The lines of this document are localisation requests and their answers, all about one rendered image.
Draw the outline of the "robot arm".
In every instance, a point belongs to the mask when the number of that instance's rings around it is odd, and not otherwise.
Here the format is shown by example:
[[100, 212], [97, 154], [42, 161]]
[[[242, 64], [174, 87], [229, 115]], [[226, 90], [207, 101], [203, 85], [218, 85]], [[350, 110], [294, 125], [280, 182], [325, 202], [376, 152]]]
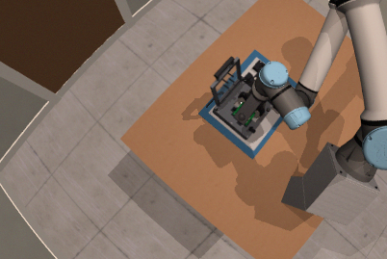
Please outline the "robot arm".
[[360, 128], [335, 157], [346, 173], [365, 183], [377, 169], [387, 170], [387, 35], [380, 2], [329, 0], [330, 10], [296, 88], [288, 81], [286, 66], [276, 61], [266, 63], [252, 85], [258, 99], [270, 100], [289, 128], [297, 129], [310, 119], [308, 108], [349, 30], [365, 109]]

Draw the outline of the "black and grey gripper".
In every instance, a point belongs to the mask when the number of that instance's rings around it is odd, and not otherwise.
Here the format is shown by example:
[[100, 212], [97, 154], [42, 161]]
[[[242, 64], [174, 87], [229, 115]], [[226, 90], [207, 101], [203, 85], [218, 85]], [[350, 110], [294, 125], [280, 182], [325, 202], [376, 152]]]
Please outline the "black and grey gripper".
[[[260, 116], [262, 116], [263, 115], [263, 113], [265, 112], [265, 106], [266, 106], [266, 102], [267, 101], [264, 101], [264, 100], [260, 100], [260, 99], [258, 99], [254, 94], [253, 94], [253, 91], [252, 91], [252, 88], [249, 90], [249, 91], [247, 91], [246, 93], [243, 91], [243, 92], [241, 92], [241, 94], [238, 96], [238, 103], [242, 103], [242, 102], [245, 102], [247, 99], [248, 99], [248, 97], [250, 96], [250, 94], [251, 94], [251, 92], [252, 92], [252, 95], [254, 96], [254, 98], [255, 99], [257, 99], [257, 100], [259, 100], [259, 101], [263, 101], [260, 105], [259, 105], [259, 107], [256, 109], [256, 111], [255, 111], [255, 117], [260, 117]], [[263, 108], [263, 109], [262, 109]]]

